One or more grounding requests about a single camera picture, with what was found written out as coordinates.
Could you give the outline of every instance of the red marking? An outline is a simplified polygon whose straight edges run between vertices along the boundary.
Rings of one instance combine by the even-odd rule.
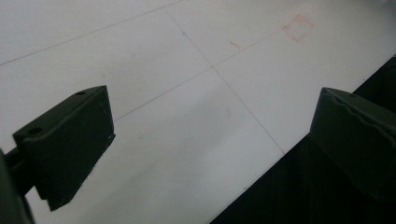
[[[233,42],[230,42],[230,44],[236,46],[238,49],[241,49],[241,46],[239,46],[239,45],[237,45],[237,44],[235,44],[235,43],[233,43]]]
[[[297,15],[283,27],[283,30],[286,35],[301,44],[313,27],[314,23],[308,17]]]

